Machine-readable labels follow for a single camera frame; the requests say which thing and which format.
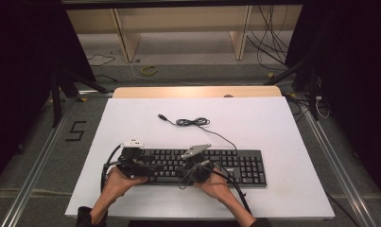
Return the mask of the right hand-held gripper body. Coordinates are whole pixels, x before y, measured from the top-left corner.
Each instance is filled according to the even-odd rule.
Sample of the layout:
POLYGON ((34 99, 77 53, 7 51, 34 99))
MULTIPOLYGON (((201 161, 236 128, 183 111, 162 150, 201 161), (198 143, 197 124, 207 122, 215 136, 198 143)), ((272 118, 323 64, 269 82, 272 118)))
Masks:
POLYGON ((185 171, 183 177, 188 182, 203 183, 210 178, 214 166, 203 154, 210 146, 210 144, 195 145, 182 155, 183 170, 185 171))

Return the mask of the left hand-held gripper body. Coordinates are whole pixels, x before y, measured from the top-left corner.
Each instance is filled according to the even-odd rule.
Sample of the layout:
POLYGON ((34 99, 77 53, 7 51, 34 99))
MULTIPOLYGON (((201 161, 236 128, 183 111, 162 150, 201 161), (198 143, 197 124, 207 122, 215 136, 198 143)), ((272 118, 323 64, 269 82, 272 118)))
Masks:
POLYGON ((137 138, 121 144, 122 151, 118 157, 118 169, 129 178, 150 177, 151 169, 142 161, 144 144, 137 138))

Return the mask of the black keyboard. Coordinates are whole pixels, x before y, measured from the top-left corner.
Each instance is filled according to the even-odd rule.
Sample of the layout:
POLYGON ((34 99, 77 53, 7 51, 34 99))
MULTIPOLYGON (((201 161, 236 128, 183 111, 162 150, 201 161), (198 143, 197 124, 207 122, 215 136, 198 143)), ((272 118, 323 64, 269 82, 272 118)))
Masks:
MULTIPOLYGON (((162 166, 168 170, 166 177, 151 176, 149 185, 182 185, 188 182, 185 178, 178 178, 174 166, 183 165, 182 155, 185 149, 146 148, 143 153, 147 155, 163 155, 165 161, 162 164, 150 164, 162 166)), ((211 161, 225 177, 229 177, 241 187, 266 187, 267 177, 261 151, 258 149, 206 149, 204 156, 211 161)))

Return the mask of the person's right hand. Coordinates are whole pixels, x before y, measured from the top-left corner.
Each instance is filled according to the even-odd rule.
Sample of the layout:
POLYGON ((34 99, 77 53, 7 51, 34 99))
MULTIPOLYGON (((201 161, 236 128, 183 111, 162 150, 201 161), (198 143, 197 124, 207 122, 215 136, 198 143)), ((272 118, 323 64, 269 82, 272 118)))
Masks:
POLYGON ((212 173, 210 178, 203 183, 194 183, 194 187, 202 190, 205 194, 219 202, 226 202, 234 198, 227 182, 216 173, 212 173))

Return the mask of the person's left hand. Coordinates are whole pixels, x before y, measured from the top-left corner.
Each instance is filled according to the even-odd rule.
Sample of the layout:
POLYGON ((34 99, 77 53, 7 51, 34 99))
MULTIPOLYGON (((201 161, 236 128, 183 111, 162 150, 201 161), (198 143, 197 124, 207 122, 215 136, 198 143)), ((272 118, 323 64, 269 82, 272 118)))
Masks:
POLYGON ((119 197, 122 197, 133 186, 145 183, 148 177, 128 178, 118 167, 113 167, 107 177, 107 181, 102 190, 101 197, 108 203, 115 202, 119 197))

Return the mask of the light wooden table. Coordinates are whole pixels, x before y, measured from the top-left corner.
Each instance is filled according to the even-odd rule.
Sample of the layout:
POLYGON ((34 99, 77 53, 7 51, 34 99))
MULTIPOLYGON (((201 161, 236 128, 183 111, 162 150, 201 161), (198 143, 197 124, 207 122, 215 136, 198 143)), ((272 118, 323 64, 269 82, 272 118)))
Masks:
POLYGON ((197 98, 281 96, 277 86, 120 87, 113 98, 197 98))

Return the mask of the person's dark left sleeve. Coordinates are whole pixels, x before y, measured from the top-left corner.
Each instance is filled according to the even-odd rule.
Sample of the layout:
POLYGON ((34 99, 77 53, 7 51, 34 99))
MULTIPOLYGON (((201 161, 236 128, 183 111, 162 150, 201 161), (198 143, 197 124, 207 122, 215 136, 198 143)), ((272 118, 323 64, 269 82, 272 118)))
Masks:
POLYGON ((93 224, 91 211, 90 207, 80 206, 75 227, 107 227, 107 216, 104 216, 98 224, 93 224))

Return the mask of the person's dark sleeve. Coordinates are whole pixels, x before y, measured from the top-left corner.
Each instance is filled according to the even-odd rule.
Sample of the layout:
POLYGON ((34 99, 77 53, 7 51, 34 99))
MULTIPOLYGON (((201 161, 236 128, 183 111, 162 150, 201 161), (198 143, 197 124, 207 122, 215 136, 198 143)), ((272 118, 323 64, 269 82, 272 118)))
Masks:
POLYGON ((250 227, 272 227, 267 218, 258 218, 250 227))
POLYGON ((80 206, 75 227, 107 227, 107 216, 104 216, 98 224, 93 224, 91 211, 90 207, 80 206))

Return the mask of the person's dark right sleeve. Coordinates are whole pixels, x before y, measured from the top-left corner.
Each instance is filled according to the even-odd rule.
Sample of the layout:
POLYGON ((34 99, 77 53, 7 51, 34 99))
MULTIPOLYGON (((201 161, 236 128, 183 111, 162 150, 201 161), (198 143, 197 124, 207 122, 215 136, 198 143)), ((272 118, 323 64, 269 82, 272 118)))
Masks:
POLYGON ((272 227, 267 218, 258 218, 250 227, 272 227))

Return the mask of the white board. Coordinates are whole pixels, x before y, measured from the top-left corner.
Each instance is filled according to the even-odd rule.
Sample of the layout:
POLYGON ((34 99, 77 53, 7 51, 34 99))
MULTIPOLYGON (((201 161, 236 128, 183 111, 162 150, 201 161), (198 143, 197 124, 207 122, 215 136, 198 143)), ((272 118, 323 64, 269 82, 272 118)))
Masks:
POLYGON ((66 215, 91 206, 114 148, 137 138, 147 148, 259 149, 268 185, 245 189, 259 218, 333 218, 286 100, 281 97, 112 98, 107 102, 66 215))

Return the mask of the yellow tape roll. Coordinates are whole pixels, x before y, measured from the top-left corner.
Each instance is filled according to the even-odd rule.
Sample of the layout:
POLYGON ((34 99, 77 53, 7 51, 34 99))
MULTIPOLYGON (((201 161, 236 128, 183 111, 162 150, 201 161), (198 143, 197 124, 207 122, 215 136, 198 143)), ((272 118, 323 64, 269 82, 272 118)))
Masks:
POLYGON ((141 68, 141 73, 144 76, 153 76, 157 73, 158 69, 155 65, 145 65, 141 68))

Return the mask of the black metal stand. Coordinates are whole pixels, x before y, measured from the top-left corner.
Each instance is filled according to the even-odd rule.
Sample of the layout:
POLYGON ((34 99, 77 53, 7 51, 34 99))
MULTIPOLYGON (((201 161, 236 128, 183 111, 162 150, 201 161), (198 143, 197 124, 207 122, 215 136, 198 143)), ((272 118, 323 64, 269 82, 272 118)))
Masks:
POLYGON ((270 79, 266 82, 266 85, 277 84, 281 80, 286 79, 293 74, 296 75, 296 78, 294 78, 292 82, 292 89, 295 92, 308 92, 308 111, 315 120, 318 120, 319 115, 316 106, 316 97, 318 96, 318 76, 315 73, 314 64, 311 57, 304 57, 301 61, 285 70, 284 73, 270 79))
POLYGON ((87 79, 71 69, 65 67, 57 69, 51 77, 51 95, 54 113, 53 127, 56 127, 60 123, 62 117, 60 89, 67 97, 76 98, 78 96, 78 89, 75 85, 77 81, 101 94, 113 92, 113 90, 100 86, 94 80, 87 79))

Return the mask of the dark curtain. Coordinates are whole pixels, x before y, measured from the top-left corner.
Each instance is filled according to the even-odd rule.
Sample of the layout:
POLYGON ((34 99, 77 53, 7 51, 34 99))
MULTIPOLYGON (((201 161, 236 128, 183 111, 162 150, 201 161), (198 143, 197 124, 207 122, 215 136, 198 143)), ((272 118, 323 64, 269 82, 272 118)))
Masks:
POLYGON ((0 0, 0 175, 60 69, 95 78, 61 0, 0 0))
POLYGON ((319 39, 321 90, 381 191, 381 0, 302 0, 286 64, 319 39))

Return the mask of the light wooden desk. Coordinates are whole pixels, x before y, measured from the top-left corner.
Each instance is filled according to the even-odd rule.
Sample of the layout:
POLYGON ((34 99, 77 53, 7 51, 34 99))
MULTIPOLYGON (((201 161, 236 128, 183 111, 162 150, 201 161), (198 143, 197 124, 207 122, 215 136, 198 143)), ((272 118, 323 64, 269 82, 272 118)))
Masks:
POLYGON ((254 6, 157 7, 118 9, 69 9, 69 19, 79 34, 115 33, 126 61, 132 61, 143 33, 215 32, 230 34, 234 57, 240 61, 246 34, 273 26, 275 31, 295 29, 303 6, 271 4, 254 6))

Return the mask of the metal floor rail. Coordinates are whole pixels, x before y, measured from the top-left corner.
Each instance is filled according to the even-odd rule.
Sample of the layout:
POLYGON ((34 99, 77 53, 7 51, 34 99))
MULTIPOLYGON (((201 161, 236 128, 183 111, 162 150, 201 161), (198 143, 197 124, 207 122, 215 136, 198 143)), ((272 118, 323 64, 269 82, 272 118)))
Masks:
POLYGON ((355 213, 355 217, 358 221, 359 227, 376 227, 375 221, 371 213, 369 212, 366 202, 360 196, 357 188, 355 187, 352 179, 346 171, 345 166, 342 164, 337 156, 335 149, 330 143, 326 133, 324 132, 320 122, 319 122, 319 102, 312 96, 308 98, 308 110, 306 111, 305 117, 315 134, 320 147, 332 168, 338 183, 345 195, 346 199, 351 205, 355 213))
POLYGON ((23 211, 25 210, 34 187, 42 175, 43 169, 50 157, 50 154, 56 146, 61 131, 66 123, 66 119, 69 116, 69 113, 71 112, 75 103, 76 100, 74 98, 66 99, 63 105, 63 110, 61 112, 61 118, 51 129, 49 135, 47 136, 40 153, 37 155, 34 164, 31 166, 30 171, 23 181, 23 185, 16 190, 3 189, 3 192, 5 192, 8 196, 13 197, 13 201, 4 216, 0 227, 16 227, 21 215, 23 214, 23 211))

